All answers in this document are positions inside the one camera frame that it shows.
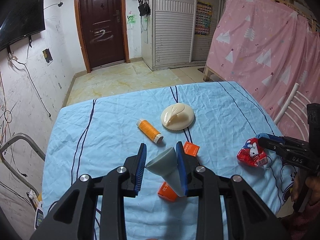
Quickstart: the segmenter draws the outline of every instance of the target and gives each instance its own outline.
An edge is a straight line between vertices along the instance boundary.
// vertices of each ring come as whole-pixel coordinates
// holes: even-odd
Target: door frame
[[[81,23],[81,17],[80,17],[80,2],[79,0],[74,0],[74,1],[75,1],[76,25],[78,30],[80,47],[81,47],[82,56],[84,59],[85,68],[87,69],[87,73],[90,73],[92,71],[92,68],[90,66],[87,48],[84,42],[84,35],[82,33],[82,23]],[[125,16],[125,0],[120,0],[120,3],[121,3],[122,37],[123,37],[124,58],[125,58],[124,60],[126,63],[130,63],[128,35],[127,35],[127,18]]]

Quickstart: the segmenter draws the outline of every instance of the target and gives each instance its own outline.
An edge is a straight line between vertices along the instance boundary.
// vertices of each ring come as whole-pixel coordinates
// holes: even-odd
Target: wall-mounted tv
[[[43,30],[43,0],[18,0],[0,27],[0,51]]]

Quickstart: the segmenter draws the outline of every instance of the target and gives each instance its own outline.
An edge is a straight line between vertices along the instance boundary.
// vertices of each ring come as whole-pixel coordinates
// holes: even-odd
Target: brown wooden door
[[[79,0],[91,69],[124,60],[120,0]]]

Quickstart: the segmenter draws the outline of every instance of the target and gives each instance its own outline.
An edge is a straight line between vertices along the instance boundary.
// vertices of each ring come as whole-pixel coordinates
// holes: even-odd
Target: door handle
[[[120,10],[116,10],[116,14],[114,14],[113,16],[117,17],[117,23],[120,22]]]

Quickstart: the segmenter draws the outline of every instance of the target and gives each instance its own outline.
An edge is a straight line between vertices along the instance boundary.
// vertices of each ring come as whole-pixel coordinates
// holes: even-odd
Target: hello kitty package
[[[238,161],[249,166],[258,167],[268,162],[267,155],[258,144],[257,138],[251,138],[246,141],[240,152],[237,154]]]

